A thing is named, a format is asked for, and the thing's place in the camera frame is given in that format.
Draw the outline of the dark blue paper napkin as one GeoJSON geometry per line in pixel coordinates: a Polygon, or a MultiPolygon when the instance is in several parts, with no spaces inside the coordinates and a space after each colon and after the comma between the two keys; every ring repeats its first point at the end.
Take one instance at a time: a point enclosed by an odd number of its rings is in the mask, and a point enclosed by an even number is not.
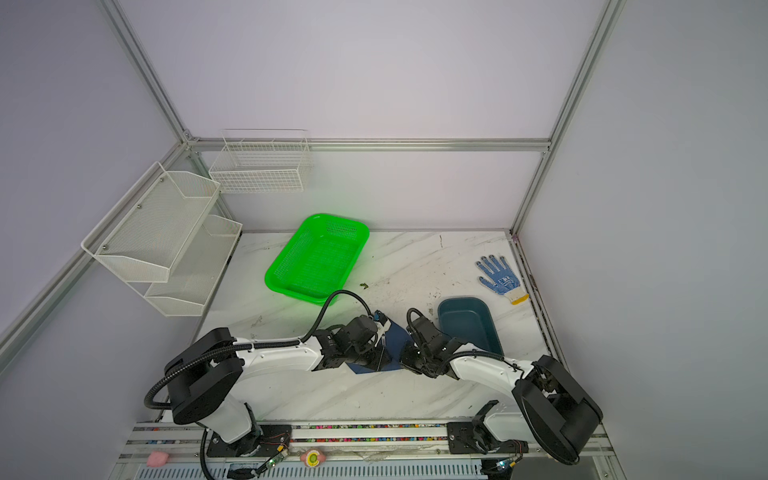
{"type": "Polygon", "coordinates": [[[411,341],[411,337],[407,331],[392,321],[388,322],[388,327],[384,333],[384,338],[380,341],[380,344],[384,346],[386,351],[385,357],[388,361],[381,360],[375,365],[360,366],[356,364],[347,364],[349,369],[356,375],[372,374],[379,372],[392,372],[402,370],[400,359],[401,353],[408,342],[411,341]]]}

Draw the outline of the dark teal plastic tray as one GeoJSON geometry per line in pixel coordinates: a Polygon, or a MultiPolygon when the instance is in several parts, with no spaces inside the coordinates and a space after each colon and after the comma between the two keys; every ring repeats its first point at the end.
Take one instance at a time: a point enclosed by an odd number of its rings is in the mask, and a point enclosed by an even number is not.
{"type": "Polygon", "coordinates": [[[495,323],[486,303],[476,297],[452,297],[437,307],[439,329],[491,353],[503,355],[495,323]]]}

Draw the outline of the green plastic perforated basket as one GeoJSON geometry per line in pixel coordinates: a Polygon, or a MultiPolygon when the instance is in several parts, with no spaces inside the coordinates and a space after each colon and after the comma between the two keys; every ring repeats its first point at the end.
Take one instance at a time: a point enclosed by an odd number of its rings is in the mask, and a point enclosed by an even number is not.
{"type": "Polygon", "coordinates": [[[364,223],[330,214],[306,218],[267,269],[273,292],[321,305],[344,287],[370,237],[364,223]]]}

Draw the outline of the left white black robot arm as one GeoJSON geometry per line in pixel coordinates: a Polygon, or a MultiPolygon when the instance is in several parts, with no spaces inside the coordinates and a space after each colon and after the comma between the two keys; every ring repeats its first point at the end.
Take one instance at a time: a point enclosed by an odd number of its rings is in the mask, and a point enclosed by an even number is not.
{"type": "Polygon", "coordinates": [[[336,330],[320,329],[305,339],[238,340],[216,328],[166,365],[161,405],[177,425],[199,424],[228,444],[254,443],[262,436],[252,408],[232,390],[246,374],[314,372],[342,365],[377,372],[392,362],[386,329],[367,317],[336,330]]]}

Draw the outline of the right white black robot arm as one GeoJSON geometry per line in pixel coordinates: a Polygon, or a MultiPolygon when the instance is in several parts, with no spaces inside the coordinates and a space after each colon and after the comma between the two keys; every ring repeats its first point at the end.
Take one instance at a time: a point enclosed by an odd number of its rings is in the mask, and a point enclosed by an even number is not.
{"type": "Polygon", "coordinates": [[[430,343],[406,343],[403,368],[437,378],[470,381],[512,398],[535,442],[554,460],[575,465],[603,412],[562,363],[549,355],[535,361],[489,352],[439,335],[430,343]]]}

